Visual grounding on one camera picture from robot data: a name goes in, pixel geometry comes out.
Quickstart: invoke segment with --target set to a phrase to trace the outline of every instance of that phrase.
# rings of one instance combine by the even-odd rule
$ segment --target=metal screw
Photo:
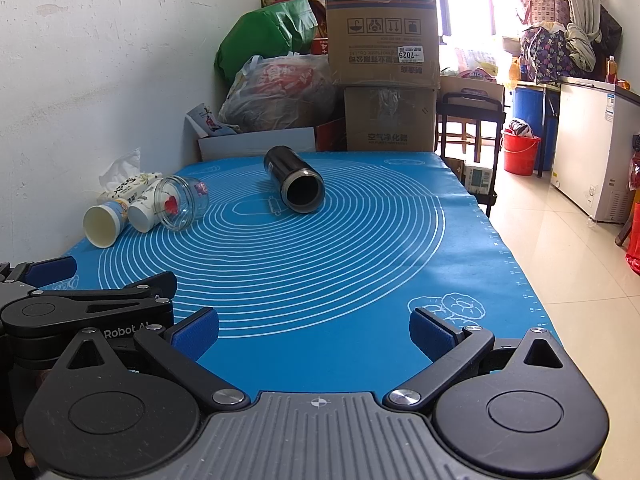
[[[420,400],[420,394],[413,390],[393,390],[389,394],[389,400],[394,404],[411,406]]]
[[[233,406],[244,400],[244,393],[234,388],[224,388],[223,390],[216,391],[211,398],[218,404]]]

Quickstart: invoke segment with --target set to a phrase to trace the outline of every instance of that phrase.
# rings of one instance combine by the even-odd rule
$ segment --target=blue gripper pad
[[[183,319],[164,333],[164,338],[192,361],[197,361],[218,339],[218,313],[210,306]]]
[[[431,361],[437,361],[464,339],[462,330],[424,308],[416,308],[411,313],[409,336]]]
[[[28,285],[40,288],[51,283],[68,280],[76,274],[78,264],[73,256],[64,256],[32,264],[22,277],[21,281]]]

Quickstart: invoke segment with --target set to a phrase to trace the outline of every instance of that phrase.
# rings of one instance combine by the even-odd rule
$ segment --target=tiled floor
[[[491,151],[482,148],[482,162],[490,164]],[[460,156],[459,147],[447,155]],[[590,221],[549,186],[548,174],[538,179],[500,170],[496,191],[492,224],[609,412],[597,476],[640,479],[640,337],[634,335],[640,327],[640,276],[614,244],[620,226]]]

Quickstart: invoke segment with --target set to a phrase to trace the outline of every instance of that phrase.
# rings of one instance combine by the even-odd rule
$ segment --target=printed box symbol
[[[385,32],[387,34],[402,34],[402,20],[400,18],[385,18]]]
[[[364,20],[362,18],[349,18],[347,20],[348,34],[364,34]]]
[[[422,34],[422,27],[420,26],[420,20],[414,20],[412,18],[404,19],[404,32],[406,34]]]
[[[367,34],[380,34],[382,32],[382,18],[367,18]]]

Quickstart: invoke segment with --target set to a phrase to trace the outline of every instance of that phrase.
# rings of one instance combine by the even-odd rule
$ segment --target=blue mat
[[[176,320],[220,314],[200,364],[255,398],[259,390],[374,391],[380,398],[429,364],[410,312],[500,337],[552,330],[540,301],[475,199],[433,153],[310,153],[326,200],[299,215],[280,201],[262,159],[196,164],[206,217],[173,233],[130,226],[106,250],[83,240],[78,274],[54,288],[119,288],[172,270]]]

